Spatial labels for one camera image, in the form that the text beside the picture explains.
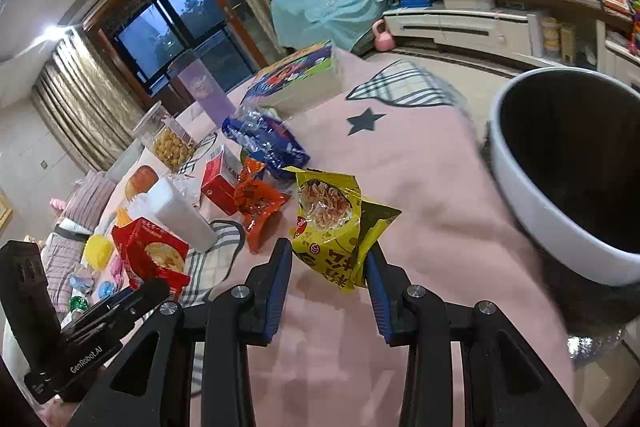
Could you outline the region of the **red snack bag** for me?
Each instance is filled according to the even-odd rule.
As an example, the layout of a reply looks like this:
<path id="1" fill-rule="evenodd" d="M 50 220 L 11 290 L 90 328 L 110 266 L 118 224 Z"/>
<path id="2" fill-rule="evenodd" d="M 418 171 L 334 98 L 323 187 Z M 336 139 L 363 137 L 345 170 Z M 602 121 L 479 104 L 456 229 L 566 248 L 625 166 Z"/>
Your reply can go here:
<path id="1" fill-rule="evenodd" d="M 114 227 L 112 237 L 132 288 L 161 279 L 169 287 L 169 296 L 180 298 L 191 280 L 186 274 L 187 243 L 145 218 Z"/>

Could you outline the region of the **yellow snack bag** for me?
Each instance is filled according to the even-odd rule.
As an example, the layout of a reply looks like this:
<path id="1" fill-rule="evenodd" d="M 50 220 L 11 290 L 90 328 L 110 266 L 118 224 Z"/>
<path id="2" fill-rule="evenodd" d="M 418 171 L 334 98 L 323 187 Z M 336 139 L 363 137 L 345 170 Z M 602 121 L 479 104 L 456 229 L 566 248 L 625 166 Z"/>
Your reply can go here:
<path id="1" fill-rule="evenodd" d="M 292 249 L 297 258 L 341 291 L 365 288 L 369 251 L 401 211 L 364 197 L 351 174 L 285 170 L 296 180 Z"/>

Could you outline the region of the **orange red snack wrapper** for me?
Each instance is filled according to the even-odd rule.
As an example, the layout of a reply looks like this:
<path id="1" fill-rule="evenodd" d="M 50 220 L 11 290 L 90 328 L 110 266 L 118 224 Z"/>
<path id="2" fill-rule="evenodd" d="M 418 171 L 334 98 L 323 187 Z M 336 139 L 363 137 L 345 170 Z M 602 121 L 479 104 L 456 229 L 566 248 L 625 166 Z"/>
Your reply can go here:
<path id="1" fill-rule="evenodd" d="M 262 179 L 266 165 L 254 158 L 245 158 L 234 189 L 234 203 L 243 217 L 245 239 L 253 254 L 262 247 L 262 229 L 290 199 Z"/>

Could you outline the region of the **red small carton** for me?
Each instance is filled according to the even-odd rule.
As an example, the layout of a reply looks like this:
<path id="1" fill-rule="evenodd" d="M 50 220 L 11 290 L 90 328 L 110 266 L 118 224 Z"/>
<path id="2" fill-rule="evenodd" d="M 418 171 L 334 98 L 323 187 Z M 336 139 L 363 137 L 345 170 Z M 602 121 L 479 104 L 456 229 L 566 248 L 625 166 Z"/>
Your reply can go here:
<path id="1" fill-rule="evenodd" d="M 201 193 L 228 216 L 238 211 L 234 192 L 241 170 L 239 158 L 224 145 L 219 145 L 206 161 Z"/>

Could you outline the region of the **blue snack bag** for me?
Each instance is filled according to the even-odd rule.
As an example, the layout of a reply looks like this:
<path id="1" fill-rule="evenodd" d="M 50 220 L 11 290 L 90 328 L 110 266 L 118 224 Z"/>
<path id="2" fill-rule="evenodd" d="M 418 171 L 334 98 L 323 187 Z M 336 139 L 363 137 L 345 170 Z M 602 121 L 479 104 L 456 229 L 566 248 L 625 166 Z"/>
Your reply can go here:
<path id="1" fill-rule="evenodd" d="M 241 105 L 222 122 L 221 131 L 278 180 L 292 180 L 294 173 L 288 167 L 303 169 L 310 161 L 285 124 L 257 106 Z"/>

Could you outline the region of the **white round trash bin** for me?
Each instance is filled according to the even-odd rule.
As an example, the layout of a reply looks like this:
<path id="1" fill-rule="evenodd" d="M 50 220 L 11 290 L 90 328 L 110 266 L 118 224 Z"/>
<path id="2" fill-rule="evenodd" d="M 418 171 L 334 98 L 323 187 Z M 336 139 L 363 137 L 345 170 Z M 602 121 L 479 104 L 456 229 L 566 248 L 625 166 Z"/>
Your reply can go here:
<path id="1" fill-rule="evenodd" d="M 600 72 L 523 72 L 490 111 L 491 168 L 520 225 L 585 279 L 639 280 L 639 93 Z"/>

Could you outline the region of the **striped pillow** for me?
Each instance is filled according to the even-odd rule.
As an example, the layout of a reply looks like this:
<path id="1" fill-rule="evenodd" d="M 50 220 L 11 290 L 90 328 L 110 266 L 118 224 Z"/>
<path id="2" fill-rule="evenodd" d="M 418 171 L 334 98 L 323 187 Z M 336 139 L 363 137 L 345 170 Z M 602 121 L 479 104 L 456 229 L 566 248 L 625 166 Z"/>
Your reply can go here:
<path id="1" fill-rule="evenodd" d="M 104 171 L 89 171 L 67 202 L 61 219 L 44 242 L 41 253 L 47 291 L 57 314 L 70 311 L 70 277 L 80 265 L 89 237 L 115 190 Z"/>

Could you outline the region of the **yellow round toy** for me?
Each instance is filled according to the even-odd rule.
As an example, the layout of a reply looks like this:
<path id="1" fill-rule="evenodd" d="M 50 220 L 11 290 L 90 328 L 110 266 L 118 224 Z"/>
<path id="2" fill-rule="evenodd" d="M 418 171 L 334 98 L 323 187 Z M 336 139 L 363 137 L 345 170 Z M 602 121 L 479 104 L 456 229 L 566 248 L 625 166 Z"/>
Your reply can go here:
<path id="1" fill-rule="evenodd" d="M 114 251 L 114 244 L 104 235 L 93 234 L 85 243 L 82 259 L 93 270 L 104 270 L 110 262 Z"/>

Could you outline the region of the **orange rolled towel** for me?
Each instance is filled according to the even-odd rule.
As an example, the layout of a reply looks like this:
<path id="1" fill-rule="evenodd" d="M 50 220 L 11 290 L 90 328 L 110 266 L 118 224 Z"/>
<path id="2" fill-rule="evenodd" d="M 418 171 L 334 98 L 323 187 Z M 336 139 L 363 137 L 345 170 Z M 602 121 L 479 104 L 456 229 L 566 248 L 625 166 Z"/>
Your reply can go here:
<path id="1" fill-rule="evenodd" d="M 132 219 L 129 216 L 129 213 L 126 208 L 118 208 L 116 210 L 116 227 L 117 228 L 126 227 L 126 225 L 129 225 L 129 223 L 131 222 L 132 222 Z"/>

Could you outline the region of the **apple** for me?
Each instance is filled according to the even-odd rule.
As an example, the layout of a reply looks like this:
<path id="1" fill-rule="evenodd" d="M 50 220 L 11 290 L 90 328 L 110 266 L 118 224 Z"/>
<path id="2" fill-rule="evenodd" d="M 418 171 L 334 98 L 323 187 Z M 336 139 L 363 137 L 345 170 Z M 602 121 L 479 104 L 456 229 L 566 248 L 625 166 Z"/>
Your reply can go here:
<path id="1" fill-rule="evenodd" d="M 140 166 L 127 180 L 125 197 L 131 202 L 138 194 L 148 193 L 149 189 L 158 181 L 157 173 L 147 165 Z"/>

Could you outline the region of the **pink bed blanket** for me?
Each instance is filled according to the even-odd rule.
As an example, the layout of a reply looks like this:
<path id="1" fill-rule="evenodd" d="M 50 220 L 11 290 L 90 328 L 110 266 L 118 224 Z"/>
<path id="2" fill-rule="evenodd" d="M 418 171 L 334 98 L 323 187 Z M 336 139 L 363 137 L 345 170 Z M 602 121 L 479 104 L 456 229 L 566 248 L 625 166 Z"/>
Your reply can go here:
<path id="1" fill-rule="evenodd" d="M 390 263 L 450 303 L 495 303 L 573 391 L 566 328 L 539 256 L 514 225 L 460 109 L 391 106 L 344 92 L 288 127 L 312 167 L 351 174 L 364 196 L 399 210 L 380 239 Z M 345 293 L 295 262 L 273 343 L 248 352 L 256 421 L 396 425 L 407 355 L 378 333 L 367 291 Z"/>

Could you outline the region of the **clear jar of snacks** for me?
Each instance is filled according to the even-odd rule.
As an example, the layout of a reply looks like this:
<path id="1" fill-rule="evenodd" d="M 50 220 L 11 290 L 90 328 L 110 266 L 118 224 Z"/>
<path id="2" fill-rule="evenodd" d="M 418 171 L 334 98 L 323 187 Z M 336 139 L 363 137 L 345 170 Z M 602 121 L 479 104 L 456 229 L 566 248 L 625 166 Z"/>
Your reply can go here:
<path id="1" fill-rule="evenodd" d="M 171 172 L 177 172 L 195 153 L 196 142 L 162 103 L 155 103 L 132 130 Z"/>

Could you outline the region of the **purple tumbler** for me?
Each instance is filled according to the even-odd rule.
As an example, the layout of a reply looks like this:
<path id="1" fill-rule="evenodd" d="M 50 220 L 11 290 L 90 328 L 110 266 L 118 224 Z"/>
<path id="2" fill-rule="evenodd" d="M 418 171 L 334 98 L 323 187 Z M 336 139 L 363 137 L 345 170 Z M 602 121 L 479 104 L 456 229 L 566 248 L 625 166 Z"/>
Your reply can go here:
<path id="1" fill-rule="evenodd" d="M 180 81 L 217 127 L 221 128 L 224 120 L 234 114 L 235 106 L 193 50 L 187 49 L 177 56 L 168 72 L 171 78 Z"/>

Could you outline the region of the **colourful puzzle box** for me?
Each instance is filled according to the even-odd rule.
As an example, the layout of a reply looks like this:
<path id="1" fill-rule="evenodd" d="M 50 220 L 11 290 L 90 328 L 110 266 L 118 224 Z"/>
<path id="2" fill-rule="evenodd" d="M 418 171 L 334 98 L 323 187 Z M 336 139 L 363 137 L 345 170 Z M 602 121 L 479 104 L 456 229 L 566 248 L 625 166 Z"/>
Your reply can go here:
<path id="1" fill-rule="evenodd" d="M 258 72 L 242 104 L 272 109 L 281 119 L 290 119 L 341 94 L 344 84 L 337 47 L 326 40 Z"/>

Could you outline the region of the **pink kettlebell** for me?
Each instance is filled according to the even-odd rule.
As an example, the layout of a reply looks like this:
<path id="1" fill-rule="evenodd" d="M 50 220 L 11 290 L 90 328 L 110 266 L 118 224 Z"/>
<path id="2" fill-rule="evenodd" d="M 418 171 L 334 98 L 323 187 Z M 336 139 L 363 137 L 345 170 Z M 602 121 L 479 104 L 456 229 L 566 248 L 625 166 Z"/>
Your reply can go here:
<path id="1" fill-rule="evenodd" d="M 371 26 L 374 47 L 378 52 L 390 52 L 396 48 L 393 35 L 386 28 L 385 20 L 377 20 Z"/>

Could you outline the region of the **teal cloth cover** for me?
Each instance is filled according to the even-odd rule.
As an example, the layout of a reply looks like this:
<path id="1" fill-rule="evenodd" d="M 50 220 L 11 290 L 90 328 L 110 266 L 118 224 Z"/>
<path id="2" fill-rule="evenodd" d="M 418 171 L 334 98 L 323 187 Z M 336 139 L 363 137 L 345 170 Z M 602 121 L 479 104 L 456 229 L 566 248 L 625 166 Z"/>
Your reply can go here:
<path id="1" fill-rule="evenodd" d="M 271 0 L 277 42 L 300 50 L 330 40 L 349 51 L 383 13 L 378 0 Z"/>

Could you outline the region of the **white tv cabinet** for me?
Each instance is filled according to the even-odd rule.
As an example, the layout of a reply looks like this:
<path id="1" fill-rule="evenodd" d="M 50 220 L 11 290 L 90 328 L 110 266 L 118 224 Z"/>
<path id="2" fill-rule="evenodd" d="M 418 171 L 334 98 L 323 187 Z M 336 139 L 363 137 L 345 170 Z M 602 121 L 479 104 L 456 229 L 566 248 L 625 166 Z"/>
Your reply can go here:
<path id="1" fill-rule="evenodd" d="M 639 88 L 639 57 L 628 50 L 625 29 L 609 15 L 557 6 L 490 0 L 444 0 L 429 8 L 383 15 L 402 46 L 435 49 L 502 63 L 512 69 L 555 65 L 595 70 Z"/>

